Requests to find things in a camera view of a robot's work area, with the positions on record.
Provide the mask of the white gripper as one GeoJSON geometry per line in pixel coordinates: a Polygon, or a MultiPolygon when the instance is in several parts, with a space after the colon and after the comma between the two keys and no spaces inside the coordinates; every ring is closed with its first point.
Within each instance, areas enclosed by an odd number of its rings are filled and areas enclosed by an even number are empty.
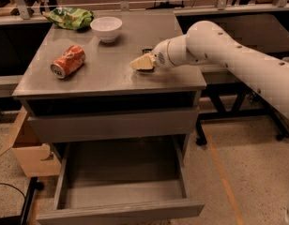
{"type": "Polygon", "coordinates": [[[155,61],[159,68],[175,68],[198,63],[198,58],[188,51],[185,35],[160,42],[151,53],[153,57],[150,53],[146,53],[134,59],[131,62],[132,68],[151,70],[155,67],[155,61]]]}

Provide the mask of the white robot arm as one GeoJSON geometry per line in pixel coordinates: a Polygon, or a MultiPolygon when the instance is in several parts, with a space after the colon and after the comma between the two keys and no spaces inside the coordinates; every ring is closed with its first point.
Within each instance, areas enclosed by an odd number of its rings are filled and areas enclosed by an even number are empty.
{"type": "Polygon", "coordinates": [[[210,21],[193,24],[183,36],[160,42],[131,62],[135,70],[221,65],[289,120],[289,62],[248,48],[210,21]]]}

